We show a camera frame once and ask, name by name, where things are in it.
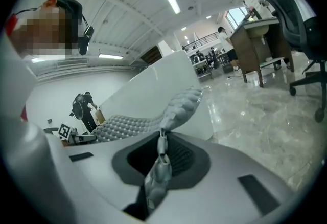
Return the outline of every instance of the white partition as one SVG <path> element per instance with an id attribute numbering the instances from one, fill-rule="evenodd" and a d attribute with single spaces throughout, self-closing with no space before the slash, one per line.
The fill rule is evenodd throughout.
<path id="1" fill-rule="evenodd" d="M 105 119 L 113 115 L 151 118 L 159 115 L 169 100 L 187 87 L 201 88 L 191 62 L 184 51 L 157 61 L 132 78 L 100 105 Z M 188 122 L 174 130 L 207 140 L 213 135 L 205 99 Z"/>

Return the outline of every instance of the floor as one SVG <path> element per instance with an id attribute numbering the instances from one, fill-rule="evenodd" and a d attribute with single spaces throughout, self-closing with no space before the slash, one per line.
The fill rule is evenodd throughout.
<path id="1" fill-rule="evenodd" d="M 322 165 L 326 154 L 327 117 L 314 121 L 321 103 L 318 83 L 299 86 L 289 94 L 289 83 L 303 77 L 309 64 L 303 53 L 293 53 L 295 73 L 285 64 L 262 69 L 264 88 L 257 73 L 224 74 L 215 70 L 214 80 L 201 82 L 209 106 L 214 135 L 209 140 L 236 148 L 284 179 L 297 191 Z M 310 71 L 319 70 L 314 65 Z"/>

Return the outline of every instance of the black headset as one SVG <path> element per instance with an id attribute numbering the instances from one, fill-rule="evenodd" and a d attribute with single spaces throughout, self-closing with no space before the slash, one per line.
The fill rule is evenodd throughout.
<path id="1" fill-rule="evenodd" d="M 24 9 L 24 10 L 21 10 L 21 11 L 15 13 L 15 15 L 18 15 L 18 14 L 20 14 L 22 12 L 25 12 L 25 11 L 35 11 L 37 9 L 38 8 Z M 83 18 L 83 20 L 84 20 L 84 22 L 86 24 L 86 29 L 84 31 L 84 36 L 80 37 L 78 39 L 78 51 L 79 51 L 80 55 L 85 55 L 87 53 L 88 45 L 89 45 L 90 40 L 92 38 L 92 35 L 94 33 L 94 27 L 90 26 L 87 23 L 87 21 L 86 21 L 83 14 L 82 14 L 82 18 Z"/>

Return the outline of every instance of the ear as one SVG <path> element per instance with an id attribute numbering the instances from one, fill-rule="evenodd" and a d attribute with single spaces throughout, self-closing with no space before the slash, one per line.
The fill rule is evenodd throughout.
<path id="1" fill-rule="evenodd" d="M 42 4 L 43 7 L 47 8 L 47 7 L 55 7 L 57 3 L 57 0 L 47 0 L 46 2 L 44 2 Z"/>

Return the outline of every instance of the cap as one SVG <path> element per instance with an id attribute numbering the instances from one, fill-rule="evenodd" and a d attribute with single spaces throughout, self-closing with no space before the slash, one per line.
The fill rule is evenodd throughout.
<path id="1" fill-rule="evenodd" d="M 71 43 L 77 43 L 81 34 L 79 34 L 79 27 L 82 24 L 82 5 L 77 0 L 57 0 L 56 5 L 63 8 L 68 13 L 66 20 L 66 33 L 71 35 Z"/>

